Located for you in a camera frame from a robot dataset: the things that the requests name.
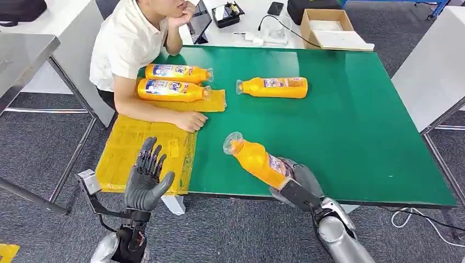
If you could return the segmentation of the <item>person's right hand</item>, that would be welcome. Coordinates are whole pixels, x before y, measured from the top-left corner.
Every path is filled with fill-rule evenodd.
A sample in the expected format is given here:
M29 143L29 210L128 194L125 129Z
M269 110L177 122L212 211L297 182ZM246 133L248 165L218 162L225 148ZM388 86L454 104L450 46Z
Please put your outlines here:
M173 123L187 132L199 131L207 122L208 117L196 111L178 112Z

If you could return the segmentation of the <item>person's left hand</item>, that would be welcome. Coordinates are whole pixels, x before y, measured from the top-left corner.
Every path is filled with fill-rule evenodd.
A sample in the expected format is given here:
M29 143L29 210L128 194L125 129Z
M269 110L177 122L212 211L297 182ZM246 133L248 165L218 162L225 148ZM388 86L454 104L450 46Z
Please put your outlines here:
M190 1L181 1L175 12L168 16L168 25L172 28L179 28L187 24L195 11L195 5Z

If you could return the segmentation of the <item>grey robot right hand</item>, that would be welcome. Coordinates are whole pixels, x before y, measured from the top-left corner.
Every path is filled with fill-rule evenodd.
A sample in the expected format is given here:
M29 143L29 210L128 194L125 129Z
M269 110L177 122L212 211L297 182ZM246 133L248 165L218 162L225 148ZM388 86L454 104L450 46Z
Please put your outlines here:
M306 189L306 196L303 200L300 201L301 204L295 204L289 201L285 196L283 196L277 189L269 187L269 191L272 196L278 201L288 204L292 207L299 208L302 211L314 211L318 209L321 205L321 201L318 200L316 205L313 205L310 200L320 199L324 194L322 192L321 186L310 169L304 164L298 164L295 161L279 157L281 161L285 163L285 166L292 170L291 177L294 181L300 184L300 186Z

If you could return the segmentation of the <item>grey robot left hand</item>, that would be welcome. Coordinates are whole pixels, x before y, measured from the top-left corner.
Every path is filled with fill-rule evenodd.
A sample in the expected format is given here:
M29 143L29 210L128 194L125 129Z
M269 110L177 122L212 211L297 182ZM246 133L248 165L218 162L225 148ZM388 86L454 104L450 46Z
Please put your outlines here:
M160 198L173 184L175 173L172 171L160 178L167 155L160 154L162 146L156 143L156 137L146 138L135 165L131 168L123 199L126 208L140 211L154 210Z

